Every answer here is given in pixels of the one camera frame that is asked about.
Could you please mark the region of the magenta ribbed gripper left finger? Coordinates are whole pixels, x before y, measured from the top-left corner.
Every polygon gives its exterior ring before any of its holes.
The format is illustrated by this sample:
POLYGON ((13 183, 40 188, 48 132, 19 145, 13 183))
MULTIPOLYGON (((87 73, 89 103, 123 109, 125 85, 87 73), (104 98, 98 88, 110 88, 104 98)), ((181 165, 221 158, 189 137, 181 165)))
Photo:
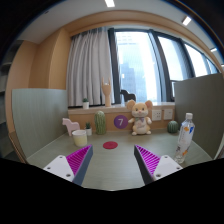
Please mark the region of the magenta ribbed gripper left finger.
POLYGON ((68 156, 57 156, 44 170, 81 186, 92 156, 93 146, 88 145, 68 156))

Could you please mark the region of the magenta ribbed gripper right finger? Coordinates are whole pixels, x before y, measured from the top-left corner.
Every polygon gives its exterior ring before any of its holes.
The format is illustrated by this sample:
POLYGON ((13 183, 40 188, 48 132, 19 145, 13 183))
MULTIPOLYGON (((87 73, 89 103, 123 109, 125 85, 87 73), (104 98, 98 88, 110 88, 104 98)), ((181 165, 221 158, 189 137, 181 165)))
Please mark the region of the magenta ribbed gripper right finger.
POLYGON ((182 167, 168 155, 158 156, 139 145, 134 146, 134 156, 145 185, 182 169, 182 167))

